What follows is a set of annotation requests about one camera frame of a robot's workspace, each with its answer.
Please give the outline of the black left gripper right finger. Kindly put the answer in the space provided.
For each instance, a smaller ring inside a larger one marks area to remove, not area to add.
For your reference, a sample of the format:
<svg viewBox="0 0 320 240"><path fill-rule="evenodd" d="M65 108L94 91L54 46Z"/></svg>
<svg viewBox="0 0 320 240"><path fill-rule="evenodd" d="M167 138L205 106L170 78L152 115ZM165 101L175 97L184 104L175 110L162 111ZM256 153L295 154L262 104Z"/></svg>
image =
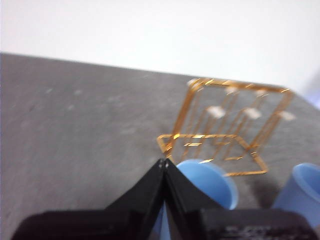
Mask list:
<svg viewBox="0 0 320 240"><path fill-rule="evenodd" d="M226 172L198 159L165 162L171 209L183 239L316 240L307 220L279 209L236 209L239 193Z"/></svg>

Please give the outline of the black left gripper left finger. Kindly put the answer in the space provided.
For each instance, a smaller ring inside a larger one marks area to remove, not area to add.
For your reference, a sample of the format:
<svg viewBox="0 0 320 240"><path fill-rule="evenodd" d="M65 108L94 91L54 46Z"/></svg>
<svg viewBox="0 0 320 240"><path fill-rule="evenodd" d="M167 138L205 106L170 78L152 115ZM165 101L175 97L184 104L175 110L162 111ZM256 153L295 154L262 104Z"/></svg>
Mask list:
<svg viewBox="0 0 320 240"><path fill-rule="evenodd" d="M14 240L145 240L162 206L165 161L105 209L33 214L15 230Z"/></svg>

